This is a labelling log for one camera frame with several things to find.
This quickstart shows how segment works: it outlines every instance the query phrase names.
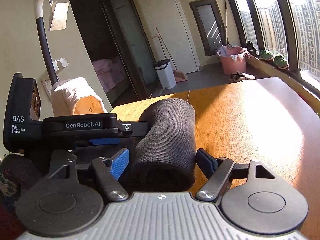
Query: rolled gray fabric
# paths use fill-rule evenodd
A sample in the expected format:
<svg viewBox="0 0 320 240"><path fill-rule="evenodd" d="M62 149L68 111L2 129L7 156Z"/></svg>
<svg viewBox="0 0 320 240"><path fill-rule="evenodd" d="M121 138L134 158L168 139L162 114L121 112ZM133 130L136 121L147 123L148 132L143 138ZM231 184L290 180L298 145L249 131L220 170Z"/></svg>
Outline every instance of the rolled gray fabric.
<svg viewBox="0 0 320 240"><path fill-rule="evenodd" d="M132 175L141 191L186 191L195 182L195 110L168 98L149 106L139 121L150 131L135 147Z"/></svg>

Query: broom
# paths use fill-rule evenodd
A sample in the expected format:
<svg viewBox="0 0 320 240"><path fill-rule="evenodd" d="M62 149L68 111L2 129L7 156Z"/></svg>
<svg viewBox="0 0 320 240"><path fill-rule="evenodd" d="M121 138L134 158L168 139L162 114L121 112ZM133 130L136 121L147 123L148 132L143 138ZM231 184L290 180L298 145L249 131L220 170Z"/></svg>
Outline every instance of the broom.
<svg viewBox="0 0 320 240"><path fill-rule="evenodd" d="M162 40L165 48L167 49L167 51L168 51L168 53L169 53L169 57L171 58L171 60L172 60L172 62L173 62L173 65L174 65L174 67L175 67L175 69L176 69L176 70L173 71L173 75L174 75L175 81L176 81L176 82L187 81L187 80L188 80L187 75L177 69L177 66L176 66L176 64L175 64L175 62L174 62L174 60L173 60L173 58L172 58L172 56L171 56L170 51L168 50L167 45L166 45L165 42L164 42L164 39L162 38L159 30L158 30L157 28L156 28L156 30L157 30L159 36L156 35L156 36L154 36L154 37L152 37L152 38L155 38L155 37L158 37L158 38L159 38L160 45L161 45L161 48L162 48L162 50L163 50L163 54L164 54L164 57L165 57L165 58L166 58L166 55L165 55L164 49L163 49L163 47L162 47L161 40Z"/></svg>

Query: pink bedding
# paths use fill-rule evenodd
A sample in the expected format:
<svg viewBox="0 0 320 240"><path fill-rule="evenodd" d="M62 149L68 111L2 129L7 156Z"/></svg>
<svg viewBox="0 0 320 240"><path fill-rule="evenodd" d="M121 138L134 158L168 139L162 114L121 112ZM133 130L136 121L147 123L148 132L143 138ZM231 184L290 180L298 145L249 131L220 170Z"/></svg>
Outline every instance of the pink bedding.
<svg viewBox="0 0 320 240"><path fill-rule="evenodd" d="M105 93L127 78L127 73L120 57L100 59L92 62L92 66Z"/></svg>

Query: mop bucket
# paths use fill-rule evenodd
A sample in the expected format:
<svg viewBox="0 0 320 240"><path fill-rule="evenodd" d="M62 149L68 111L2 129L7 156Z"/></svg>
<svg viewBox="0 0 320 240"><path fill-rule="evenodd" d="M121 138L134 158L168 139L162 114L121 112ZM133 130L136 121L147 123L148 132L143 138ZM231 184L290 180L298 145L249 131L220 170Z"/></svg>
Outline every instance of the mop bucket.
<svg viewBox="0 0 320 240"><path fill-rule="evenodd" d="M230 75L236 72L246 72L245 56L248 55L245 49L236 46L223 46L217 50L217 55L221 60L223 72Z"/></svg>

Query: window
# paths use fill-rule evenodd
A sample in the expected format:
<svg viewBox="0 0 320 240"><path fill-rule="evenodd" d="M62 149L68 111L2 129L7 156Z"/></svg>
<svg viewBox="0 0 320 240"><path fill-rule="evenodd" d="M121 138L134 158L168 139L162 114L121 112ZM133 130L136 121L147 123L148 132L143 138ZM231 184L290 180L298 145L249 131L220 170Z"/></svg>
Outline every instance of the window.
<svg viewBox="0 0 320 240"><path fill-rule="evenodd" d="M190 3L198 25L206 56L226 44L223 21L216 0L200 0Z"/></svg>
<svg viewBox="0 0 320 240"><path fill-rule="evenodd" d="M320 70L320 0L289 0L289 2L297 32L300 69L307 70L320 81L317 72Z"/></svg>
<svg viewBox="0 0 320 240"><path fill-rule="evenodd" d="M254 0L259 12L262 33L267 50L281 53L288 60L284 24L277 0Z"/></svg>
<svg viewBox="0 0 320 240"><path fill-rule="evenodd" d="M247 0L236 0L242 19L246 40L251 41L255 48L258 48L256 33L254 31L251 14L249 11Z"/></svg>

